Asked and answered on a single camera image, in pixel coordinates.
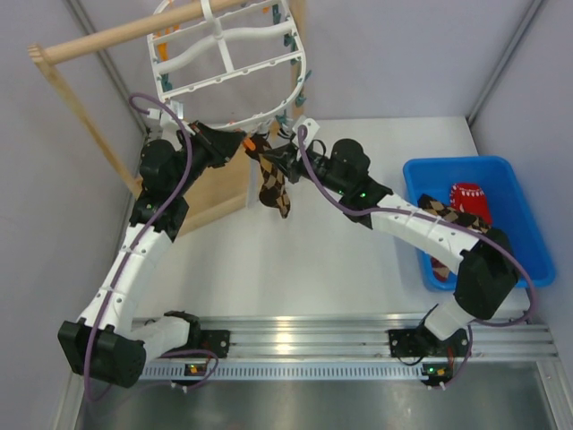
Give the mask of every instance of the wooden rod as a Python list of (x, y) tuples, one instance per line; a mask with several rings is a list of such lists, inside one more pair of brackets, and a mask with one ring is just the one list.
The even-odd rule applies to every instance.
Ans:
[(141, 187), (137, 184), (129, 169), (120, 160), (114, 149), (109, 145), (106, 138), (96, 125), (95, 121), (93, 118), (91, 118), (90, 114), (88, 114), (88, 111), (82, 105), (80, 99), (75, 94), (75, 92), (73, 92), (72, 88), (65, 80), (63, 75), (54, 66), (47, 63), (46, 53), (42, 47), (40, 45), (32, 45), (28, 48), (28, 54), (30, 55), (30, 58), (34, 64), (42, 72), (46, 80), (50, 82), (50, 84), (54, 87), (67, 107), (70, 108), (70, 110), (78, 117), (83, 126), (86, 127), (88, 132), (96, 141), (96, 144), (103, 152), (104, 157), (106, 157), (109, 164), (111, 164), (111, 166), (119, 174), (133, 195), (137, 197), (141, 191)]
[[(244, 3), (244, 0), (210, 1), (213, 12), (222, 11), (241, 3)], [(201, 3), (192, 2), (157, 15), (128, 22), (113, 29), (98, 31), (83, 38), (48, 47), (45, 49), (45, 58), (50, 65), (57, 65), (202, 16)]]

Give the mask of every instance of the wooden frame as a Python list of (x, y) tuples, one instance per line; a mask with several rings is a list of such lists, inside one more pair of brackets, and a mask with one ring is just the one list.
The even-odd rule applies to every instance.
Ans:
[[(211, 11), (214, 13), (242, 3), (244, 0), (210, 0)], [(291, 13), (301, 38), (304, 35), (304, 4), (305, 0), (291, 0)], [(202, 16), (201, 3), (192, 2), (164, 13), (128, 22), (113, 29), (102, 30), (46, 49), (39, 44), (33, 44), (28, 48), (28, 53), (34, 64), (54, 87), (65, 105), (70, 108), (91, 134), (104, 157), (135, 197), (141, 191), (140, 182), (133, 177), (127, 166), (119, 159), (113, 147), (81, 103), (80, 98), (57, 70), (56, 65)], [(292, 79), (296, 85), (295, 71), (293, 71)], [(293, 110), (296, 116), (303, 112), (301, 108), (295, 106), (293, 106)], [(226, 168), (206, 171), (185, 195), (185, 200), (190, 204), (191, 210), (179, 236), (243, 208), (246, 200), (246, 189), (249, 184), (249, 168), (249, 159), (244, 153), (239, 153)]]

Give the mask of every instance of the red sock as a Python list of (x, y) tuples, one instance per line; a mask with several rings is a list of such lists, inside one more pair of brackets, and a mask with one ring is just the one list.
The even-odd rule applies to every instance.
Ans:
[(463, 182), (454, 184), (449, 191), (449, 204), (457, 211), (479, 215), (489, 225), (493, 223), (487, 198), (479, 185)]

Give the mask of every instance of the cable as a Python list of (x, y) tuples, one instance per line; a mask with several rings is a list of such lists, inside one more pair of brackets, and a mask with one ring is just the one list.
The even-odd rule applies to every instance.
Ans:
[[(171, 358), (171, 357), (190, 356), (191, 354), (193, 354), (193, 355), (203, 354), (205, 356), (213, 358), (215, 360), (215, 365), (195, 385), (186, 386), (187, 391), (196, 390), (197, 388), (202, 387), (202, 385), (204, 385), (209, 380), (209, 378), (217, 371), (217, 368), (219, 365), (219, 358), (217, 357), (217, 355), (214, 352), (209, 351), (207, 349), (184, 349), (181, 351), (167, 352), (166, 354), (161, 356), (161, 358)], [(155, 388), (155, 387), (159, 387), (159, 386), (169, 386), (171, 384), (172, 384), (171, 382), (162, 381), (160, 383), (151, 383), (149, 385), (141, 387), (138, 391), (133, 392), (130, 395), (126, 396), (125, 398), (119, 400), (119, 402), (115, 405), (115, 407), (113, 409), (111, 409), (109, 412), (107, 412), (106, 414), (104, 414), (104, 415), (98, 414), (97, 417), (94, 417), (94, 420), (101, 421), (103, 419), (106, 419), (106, 418), (112, 416), (113, 414), (115, 414), (117, 412), (117, 410), (119, 410), (129, 400), (133, 399), (135, 396), (141, 395), (142, 392), (147, 391), (150, 388)]]
[[(153, 214), (153, 216), (150, 218), (150, 220), (147, 221), (147, 223), (143, 226), (143, 228), (137, 234), (137, 236), (135, 236), (135, 239), (130, 244), (131, 249), (133, 249), (135, 246), (137, 246), (137, 244), (139, 244), (141, 238), (143, 237), (145, 232), (148, 230), (148, 228), (150, 228), (151, 225), (156, 221), (156, 219), (161, 216), (161, 214), (165, 211), (165, 209), (169, 206), (169, 204), (171, 204), (171, 202), (177, 197), (179, 192), (182, 190), (182, 188), (185, 185), (185, 182), (187, 181), (187, 177), (189, 176), (189, 173), (191, 171), (191, 161), (192, 161), (191, 139), (190, 139), (189, 134), (187, 133), (187, 131), (185, 129), (183, 122), (179, 119), (179, 117), (175, 114), (175, 112), (173, 110), (171, 110), (171, 108), (168, 105), (166, 105), (165, 103), (162, 103), (161, 101), (159, 101), (159, 100), (157, 100), (151, 96), (148, 96), (147, 94), (142, 94), (140, 92), (136, 92), (130, 96), (129, 103), (130, 103), (130, 105), (132, 105), (132, 107), (135, 110), (137, 110), (141, 114), (148, 114), (149, 110), (141, 109), (140, 107), (135, 105), (133, 100), (137, 99), (137, 98), (146, 99), (147, 101), (149, 101), (149, 102), (155, 104), (156, 106), (160, 107), (161, 109), (163, 109), (169, 116), (171, 116), (173, 118), (173, 120), (177, 123), (177, 125), (179, 126), (179, 128), (181, 129), (181, 131), (183, 133), (183, 136), (185, 139), (185, 147), (187, 149), (187, 160), (186, 160), (186, 164), (185, 164), (184, 173), (181, 176), (179, 183), (175, 187), (175, 190), (173, 190), (171, 195), (169, 195), (169, 197), (167, 197), (165, 202), (159, 207), (157, 212), (155, 212)], [(95, 343), (96, 334), (98, 332), (98, 327), (101, 323), (101, 320), (103, 319), (104, 313), (107, 310), (107, 306), (109, 305), (109, 301), (110, 301), (111, 296), (112, 296), (112, 291), (115, 288), (115, 286), (117, 285), (117, 281), (119, 281), (119, 278), (120, 278), (122, 272), (124, 271), (125, 265), (127, 264), (130, 255), (131, 255), (131, 253), (125, 253), (124, 258), (119, 263), (119, 266), (117, 267), (117, 271), (115, 272), (115, 275), (112, 278), (111, 283), (109, 284), (109, 290), (106, 292), (106, 295), (104, 296), (101, 307), (99, 308), (98, 315), (96, 316), (96, 321), (93, 323), (93, 326), (91, 327), (90, 336), (88, 338), (88, 346), (86, 347), (85, 360), (83, 363), (84, 394), (86, 396), (86, 399), (89, 402), (101, 400), (107, 394), (109, 389), (111, 388), (111, 384), (110, 384), (107, 386), (107, 388), (101, 394), (99, 394), (99, 396), (97, 398), (92, 397), (92, 395), (91, 395), (91, 382), (90, 382), (91, 354), (93, 352), (93, 345)]]
[(454, 383), (454, 381), (457, 380), (457, 378), (464, 372), (464, 369), (466, 368), (466, 363), (467, 360), (469, 360), (469, 358), (472, 355), (472, 346), (474, 345), (474, 332), (472, 331), (472, 326), (471, 325), (467, 325), (467, 352), (464, 355), (464, 359), (462, 360), (461, 364), (458, 367), (458, 371), (454, 373), (454, 375), (451, 377), (451, 379), (449, 381), (447, 381), (446, 383), (444, 383), (444, 389), (448, 388), (452, 383)]
[(415, 366), (415, 365), (419, 365), (420, 363), (422, 363), (422, 360), (424, 360), (425, 357), (422, 356), (422, 357), (418, 358), (417, 360), (413, 361), (412, 363), (407, 363), (406, 361), (402, 360), (402, 358), (400, 358), (400, 357), (397, 357), (397, 359), (400, 363), (402, 363), (405, 366)]
[[(424, 215), (424, 214), (419, 213), (419, 212), (407, 211), (404, 209), (374, 207), (374, 208), (370, 208), (370, 209), (364, 209), (362, 211), (354, 211), (354, 210), (349, 209), (346, 206), (340, 204), (339, 202), (334, 200), (334, 198), (329, 194), (327, 189), (324, 187), (324, 185), (321, 184), (321, 181), (319, 180), (319, 178), (316, 176), (316, 174), (312, 170), (311, 162), (308, 159), (308, 155), (306, 154), (306, 150), (304, 150), (304, 140), (308, 136), (308, 128), (306, 128), (306, 125), (300, 125), (298, 127), (297, 132), (298, 132), (298, 143), (299, 143), (298, 149), (301, 153), (301, 158), (303, 159), (303, 163), (304, 163), (304, 166), (306, 167), (306, 170), (308, 172), (309, 177), (314, 182), (314, 184), (316, 185), (318, 190), (321, 192), (321, 194), (326, 198), (326, 200), (328, 200), (330, 203), (332, 203), (336, 208), (338, 208), (339, 210), (344, 212), (346, 215), (350, 215), (353, 217), (363, 217), (364, 215), (370, 215), (371, 213), (374, 213), (374, 212), (386, 212), (386, 213), (397, 213), (400, 215), (413, 216), (413, 217), (416, 217), (419, 219), (424, 219), (426, 221), (430, 221), (432, 223), (435, 222), (435, 218), (433, 218), (429, 215)], [(440, 219), (438, 221), (438, 224), (445, 226), (445, 227), (448, 227), (448, 228), (451, 228), (451, 229), (454, 229), (456, 231), (461, 231), (463, 233), (466, 233), (472, 237), (475, 237), (475, 238), (485, 242), (486, 244), (491, 246), (493, 249), (498, 251), (505, 258), (507, 258), (509, 260), (509, 262), (511, 262), (511, 264), (514, 265), (514, 267), (521, 273), (521, 275), (526, 280), (527, 289), (528, 289), (528, 293), (529, 293), (529, 309), (527, 309), (522, 316), (520, 316), (516, 320), (508, 321), (508, 322), (496, 323), (496, 322), (487, 322), (487, 321), (483, 321), (483, 320), (475, 320), (477, 323), (480, 323), (481, 325), (487, 325), (489, 327), (510, 327), (512, 325), (517, 325), (517, 324), (520, 324), (520, 323), (528, 320), (535, 313), (535, 310), (537, 309), (537, 290), (535, 289), (535, 285), (534, 285), (533, 281), (531, 281), (531, 278), (529, 277), (529, 274), (527, 273), (527, 271), (516, 260), (516, 258), (513, 255), (511, 255), (511, 253), (509, 253), (507, 250), (505, 250), (502, 246), (493, 242), (489, 237), (484, 236), (480, 233), (477, 233), (473, 230), (470, 230), (469, 228), (465, 228), (465, 227), (458, 226), (456, 224), (452, 224), (451, 222), (447, 222), (444, 219)]]

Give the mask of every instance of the metal frame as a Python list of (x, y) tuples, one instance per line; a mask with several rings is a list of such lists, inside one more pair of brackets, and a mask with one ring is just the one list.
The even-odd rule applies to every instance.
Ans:
[(477, 100), (475, 101), (470, 114), (467, 116), (467, 124), (471, 127), (475, 119), (480, 114), (485, 102), (492, 95), (492, 93), (497, 88), (498, 83), (503, 77), (504, 72), (507, 70), (509, 63), (517, 53), (517, 50), (521, 46), (526, 34), (531, 30), (535, 18), (539, 16), (539, 13), (543, 9), (543, 6), (547, 3), (547, 0), (532, 0), (526, 9), (521, 21), (517, 25), (511, 39), (508, 44), (503, 49), (501, 57), (495, 65), (492, 74), (488, 78), (487, 82), (480, 91)]
[[(422, 318), (421, 314), (204, 318), (201, 327), (231, 331), (228, 357), (220, 360), (214, 380), (422, 380), (422, 365), (406, 367), (390, 356), (387, 333), (415, 327)], [(146, 321), (137, 321), (134, 328)], [(473, 328), (470, 365), (536, 363), (558, 428), (573, 428), (573, 396), (549, 328), (542, 323), (503, 329), (474, 324)], [(141, 379), (197, 379), (184, 376), (183, 371), (198, 362), (201, 360), (157, 360), (146, 366)], [(79, 413), (82, 392), (82, 378), (72, 375), (54, 429), (73, 428), (70, 425)]]
[[(81, 31), (83, 31), (86, 36), (98, 32), (93, 25), (90, 16), (83, 7), (81, 0), (64, 0), (64, 4), (70, 15), (73, 17)], [(107, 78), (109, 78), (111, 81), (115, 92), (125, 104), (125, 107), (127, 108), (127, 111), (132, 117), (134, 123), (141, 130), (141, 133), (144, 135), (147, 134), (147, 126), (143, 122), (140, 114), (135, 112), (135, 110), (133, 110), (127, 102), (129, 99), (130, 91), (127, 88), (127, 84), (125, 83), (124, 78), (117, 70), (117, 66), (115, 65), (114, 60), (107, 52), (107, 49), (102, 49), (101, 51), (96, 52), (96, 58), (106, 73)]]

